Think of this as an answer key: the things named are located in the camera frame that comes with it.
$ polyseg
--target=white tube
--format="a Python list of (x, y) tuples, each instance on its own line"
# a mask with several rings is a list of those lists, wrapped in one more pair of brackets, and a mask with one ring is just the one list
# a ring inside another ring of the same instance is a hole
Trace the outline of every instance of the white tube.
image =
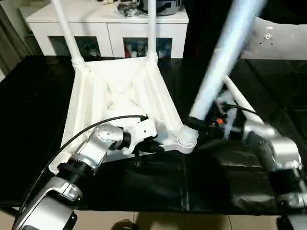
[[(227, 86), (228, 90), (231, 92), (233, 99), (235, 99), (239, 106), (255, 111), (254, 108), (250, 105), (250, 103), (248, 103), (246, 98), (227, 75), (224, 76), (224, 83)], [(242, 112), (247, 120), (263, 124), (263, 121), (259, 116), (249, 113), (247, 111)]]
[(60, 26), (63, 30), (64, 33), (64, 37), (65, 37), (65, 41), (67, 43), (68, 49), (71, 53), (71, 61), (72, 61), (72, 65), (74, 67), (80, 66), (80, 65), (84, 65), (84, 59), (80, 54), (79, 48), (77, 46), (77, 42), (74, 38), (74, 36), (72, 35), (71, 29), (68, 25), (68, 21), (64, 12), (64, 9), (61, 5), (61, 0), (51, 0), (55, 11), (57, 13), (57, 16), (59, 18), (59, 23)]
[(217, 43), (218, 52), (213, 54), (202, 81), (190, 116), (203, 120), (223, 86), (224, 75), (229, 75), (245, 43), (245, 39), (265, 0), (235, 0), (222, 35)]
[(149, 60), (157, 61), (156, 51), (156, 0), (148, 0), (148, 53)]

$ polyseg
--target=orange component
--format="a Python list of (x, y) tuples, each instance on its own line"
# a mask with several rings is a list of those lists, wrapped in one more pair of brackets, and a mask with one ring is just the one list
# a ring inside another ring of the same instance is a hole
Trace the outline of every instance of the orange component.
[(220, 124), (220, 125), (224, 123), (224, 121), (223, 121), (222, 119), (220, 119), (220, 118), (217, 118), (217, 119), (216, 119), (216, 122), (217, 122), (218, 124)]

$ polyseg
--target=white tripod structure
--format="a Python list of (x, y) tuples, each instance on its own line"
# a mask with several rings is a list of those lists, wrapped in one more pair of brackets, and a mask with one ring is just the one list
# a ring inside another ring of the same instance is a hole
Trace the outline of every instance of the white tripod structure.
[[(148, 115), (156, 123), (158, 138), (165, 150), (191, 153), (196, 146), (198, 131), (182, 125), (175, 105), (157, 66), (156, 53), (156, 1), (149, 0), (148, 55), (112, 61), (85, 62), (70, 30), (61, 0), (52, 0), (66, 43), (71, 53), (72, 65), (76, 70), (62, 143), (83, 128), (109, 117), (119, 115)], [(212, 102), (218, 96), (223, 83), (237, 103), (249, 110), (251, 105), (229, 79), (236, 60), (265, 0), (235, 0), (231, 7), (223, 33), (218, 41), (197, 98), (189, 114), (204, 120)], [(245, 113), (248, 120), (262, 123), (254, 114)], [(123, 119), (112, 122), (124, 129), (137, 123), (137, 119)], [(57, 165), (66, 162), (77, 146), (88, 138), (89, 133), (80, 136), (74, 145), (59, 155), (50, 165), (57, 173)], [(133, 155), (110, 151), (106, 161), (120, 160)]]

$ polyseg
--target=curtain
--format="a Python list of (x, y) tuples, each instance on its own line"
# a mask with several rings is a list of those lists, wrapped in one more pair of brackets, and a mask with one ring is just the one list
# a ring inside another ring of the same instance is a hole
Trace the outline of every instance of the curtain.
[(0, 69), (7, 75), (27, 55), (30, 51), (0, 5)]

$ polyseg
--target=cabinet glass door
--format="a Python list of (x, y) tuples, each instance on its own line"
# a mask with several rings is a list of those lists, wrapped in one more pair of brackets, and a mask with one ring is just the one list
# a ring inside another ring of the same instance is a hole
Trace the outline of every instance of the cabinet glass door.
[[(63, 36), (49, 36), (51, 44), (58, 56), (70, 56)], [(100, 57), (98, 41), (95, 36), (75, 36), (82, 57)]]
[[(172, 38), (157, 38), (157, 54), (159, 58), (171, 58)], [(126, 58), (144, 57), (148, 52), (147, 37), (124, 37)]]

